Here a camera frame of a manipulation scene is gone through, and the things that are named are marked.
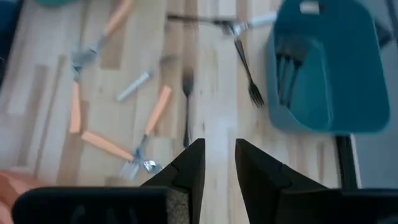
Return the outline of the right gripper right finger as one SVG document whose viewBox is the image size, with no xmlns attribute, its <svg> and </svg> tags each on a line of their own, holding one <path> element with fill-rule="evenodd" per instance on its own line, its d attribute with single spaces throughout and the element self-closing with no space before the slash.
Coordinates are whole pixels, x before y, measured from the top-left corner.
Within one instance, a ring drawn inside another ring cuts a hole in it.
<svg viewBox="0 0 398 224">
<path fill-rule="evenodd" d="M 245 139 L 235 161 L 250 224 L 398 224 L 398 190 L 329 189 Z"/>
</svg>

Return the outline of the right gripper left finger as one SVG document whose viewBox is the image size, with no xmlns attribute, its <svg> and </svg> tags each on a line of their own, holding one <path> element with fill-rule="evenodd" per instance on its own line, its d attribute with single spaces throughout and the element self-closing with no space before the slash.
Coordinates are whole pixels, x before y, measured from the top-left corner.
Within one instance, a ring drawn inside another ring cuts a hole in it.
<svg viewBox="0 0 398 224">
<path fill-rule="evenodd" d="M 205 140 L 139 187 L 41 187 L 22 194 L 14 224 L 199 224 Z"/>
</svg>

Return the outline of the orange-handled fork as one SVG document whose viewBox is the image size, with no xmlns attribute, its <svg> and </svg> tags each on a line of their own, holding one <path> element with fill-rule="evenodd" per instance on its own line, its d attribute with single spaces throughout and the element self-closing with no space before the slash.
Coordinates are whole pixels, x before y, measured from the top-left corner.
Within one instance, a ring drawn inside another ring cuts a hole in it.
<svg viewBox="0 0 398 224">
<path fill-rule="evenodd" d="M 152 113 L 147 122 L 147 126 L 140 142 L 140 145 L 134 151 L 134 158 L 131 162 L 126 162 L 121 169 L 120 177 L 122 179 L 133 180 L 140 168 L 146 170 L 149 174 L 158 174 L 162 170 L 162 166 L 153 160 L 145 159 L 146 144 L 149 140 L 151 132 L 156 127 L 159 119 L 163 115 L 169 101 L 172 97 L 171 87 L 164 85 L 159 96 L 157 104 L 154 106 Z"/>
<path fill-rule="evenodd" d="M 81 135 L 81 138 L 116 157 L 126 160 L 120 173 L 122 179 L 134 179 L 140 168 L 143 168 L 149 174 L 158 174 L 163 169 L 163 167 L 155 161 L 145 159 L 146 135 L 142 138 L 140 145 L 134 150 L 133 154 L 125 151 L 105 138 L 88 131 L 85 131 Z"/>
<path fill-rule="evenodd" d="M 122 0 L 111 15 L 99 39 L 95 44 L 72 54 L 72 67 L 83 68 L 92 62 L 105 46 L 106 41 L 125 23 L 133 7 L 133 0 Z"/>
<path fill-rule="evenodd" d="M 70 110 L 70 127 L 69 132 L 72 134 L 78 134 L 81 130 L 81 108 L 80 108 L 80 78 L 81 71 L 83 69 L 79 60 L 71 59 L 73 76 L 73 90 L 72 90 L 72 102 Z"/>
</svg>

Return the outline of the black fork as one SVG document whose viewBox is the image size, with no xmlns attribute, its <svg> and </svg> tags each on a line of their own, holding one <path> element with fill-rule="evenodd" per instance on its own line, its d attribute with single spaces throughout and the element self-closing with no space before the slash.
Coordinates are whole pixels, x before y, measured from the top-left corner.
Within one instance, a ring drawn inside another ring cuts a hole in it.
<svg viewBox="0 0 398 224">
<path fill-rule="evenodd" d="M 241 59 L 241 62 L 243 64 L 244 68 L 245 68 L 245 71 L 246 71 L 246 76 L 248 79 L 248 93 L 249 93 L 250 99 L 258 108 L 260 108 L 260 107 L 264 106 L 264 100 L 262 99 L 262 96 L 260 94 L 260 91 L 259 91 L 257 85 L 253 82 L 251 72 L 249 70 L 249 66 L 248 66 L 246 56 L 244 53 L 244 47 L 243 47 L 242 41 L 239 37 L 234 39 L 234 45 L 236 47 L 238 55 Z"/>
<path fill-rule="evenodd" d="M 185 116 L 185 133 L 183 138 L 183 146 L 187 148 L 190 145 L 190 118 L 189 118 L 189 102 L 190 95 L 193 90 L 194 76 L 192 69 L 186 69 L 183 73 L 182 78 L 182 90 L 186 97 L 186 116 Z"/>
<path fill-rule="evenodd" d="M 292 55 L 292 41 L 290 39 L 285 40 L 283 50 L 281 58 L 282 71 L 280 74 L 280 104 L 286 105 L 286 98 L 294 73 L 294 58 Z"/>
<path fill-rule="evenodd" d="M 287 96 L 286 96 L 286 106 L 288 109 L 290 109 L 290 106 L 291 106 L 293 91 L 295 88 L 295 83 L 297 81 L 299 69 L 303 65 L 306 55 L 307 55 L 307 52 L 308 52 L 308 45 L 304 38 L 297 38 L 290 42 L 289 50 L 290 50 L 290 56 L 293 61 L 294 70 L 293 70 L 292 78 L 290 80 L 290 85 L 289 85 L 289 89 L 288 89 Z"/>
<path fill-rule="evenodd" d="M 281 105 L 283 102 L 283 74 L 286 64 L 286 43 L 287 39 L 284 36 L 278 38 L 277 43 L 275 45 L 275 56 L 276 56 L 276 77 L 277 77 L 277 94 L 279 99 L 279 104 Z"/>
</svg>

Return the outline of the blue plastic bin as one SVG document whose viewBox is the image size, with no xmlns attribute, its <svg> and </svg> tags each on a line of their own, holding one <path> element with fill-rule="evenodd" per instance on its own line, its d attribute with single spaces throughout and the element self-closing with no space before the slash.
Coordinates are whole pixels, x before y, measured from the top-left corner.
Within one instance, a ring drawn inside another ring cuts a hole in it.
<svg viewBox="0 0 398 224">
<path fill-rule="evenodd" d="M 290 109 L 277 94 L 275 45 L 304 38 Z M 376 133 L 390 105 L 376 23 L 357 0 L 285 0 L 266 44 L 266 83 L 273 126 L 289 133 Z"/>
</svg>

